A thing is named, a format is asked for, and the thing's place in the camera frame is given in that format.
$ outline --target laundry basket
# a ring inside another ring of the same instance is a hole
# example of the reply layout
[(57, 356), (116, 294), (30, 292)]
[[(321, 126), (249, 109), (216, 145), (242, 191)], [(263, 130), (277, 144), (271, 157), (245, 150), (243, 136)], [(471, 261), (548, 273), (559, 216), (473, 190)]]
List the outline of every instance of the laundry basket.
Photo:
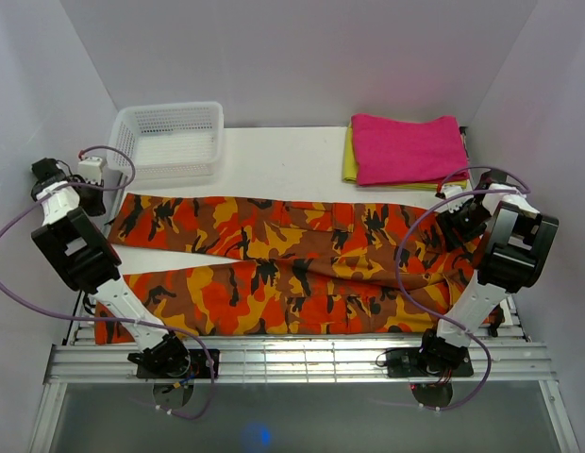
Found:
[[(122, 109), (110, 146), (135, 163), (136, 178), (212, 175), (222, 155), (224, 112), (217, 102), (186, 102)], [(108, 153), (108, 166), (130, 173), (126, 160)]]

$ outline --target pink towel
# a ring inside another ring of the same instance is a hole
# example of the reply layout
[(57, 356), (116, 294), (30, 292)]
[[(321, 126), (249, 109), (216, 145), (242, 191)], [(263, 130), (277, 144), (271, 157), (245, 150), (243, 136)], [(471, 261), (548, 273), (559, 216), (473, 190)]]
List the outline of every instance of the pink towel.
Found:
[(416, 124), (359, 114), (351, 125), (360, 186), (439, 181), (468, 163), (453, 116)]

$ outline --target yellow towel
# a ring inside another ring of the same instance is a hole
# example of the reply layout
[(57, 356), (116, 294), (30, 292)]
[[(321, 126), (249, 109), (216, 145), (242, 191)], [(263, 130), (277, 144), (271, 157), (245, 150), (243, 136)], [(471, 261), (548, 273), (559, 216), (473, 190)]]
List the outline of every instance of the yellow towel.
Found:
[[(343, 181), (350, 184), (355, 184), (358, 180), (358, 162), (356, 155), (353, 152), (353, 129), (351, 125), (347, 128), (345, 135), (345, 149), (343, 152)], [(461, 186), (466, 189), (466, 181), (448, 182), (446, 184)], [(412, 191), (433, 191), (437, 190), (437, 184), (429, 182), (413, 182), (411, 184), (394, 184), (387, 187), (395, 187), (398, 189), (408, 189)]]

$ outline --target orange camouflage fabric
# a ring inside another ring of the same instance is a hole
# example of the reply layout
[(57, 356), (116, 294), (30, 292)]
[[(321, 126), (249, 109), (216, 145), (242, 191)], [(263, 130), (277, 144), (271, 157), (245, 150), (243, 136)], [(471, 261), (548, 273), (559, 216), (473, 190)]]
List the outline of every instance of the orange camouflage fabric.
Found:
[[(238, 261), (125, 276), (168, 326), (198, 335), (423, 332), (437, 319), (397, 290), (394, 255), (425, 210), (393, 204), (313, 203), (128, 194), (109, 241)], [(405, 287), (446, 313), (466, 287), (476, 242), (449, 253), (435, 216), (402, 253)], [(96, 306), (98, 316), (111, 316)], [(131, 342), (96, 323), (98, 344)]]

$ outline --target gray wall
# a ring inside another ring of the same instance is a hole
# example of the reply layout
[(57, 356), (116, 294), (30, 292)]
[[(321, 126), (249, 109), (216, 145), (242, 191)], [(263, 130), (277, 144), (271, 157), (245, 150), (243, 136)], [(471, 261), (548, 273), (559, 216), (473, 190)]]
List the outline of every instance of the gray wall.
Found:
[[(75, 163), (104, 143), (116, 109), (58, 0), (0, 0), (0, 227), (31, 203), (30, 164)], [(46, 308), (72, 312), (75, 294), (30, 240), (34, 212), (0, 243), (0, 277)], [(0, 294), (0, 452), (25, 451), (51, 343), (67, 328)]]
[(533, 204), (560, 218), (540, 281), (517, 299), (585, 452), (585, 0), (540, 1), (469, 132), (479, 161), (523, 176)]
[(117, 108), (229, 126), (473, 118), (536, 0), (61, 0)]

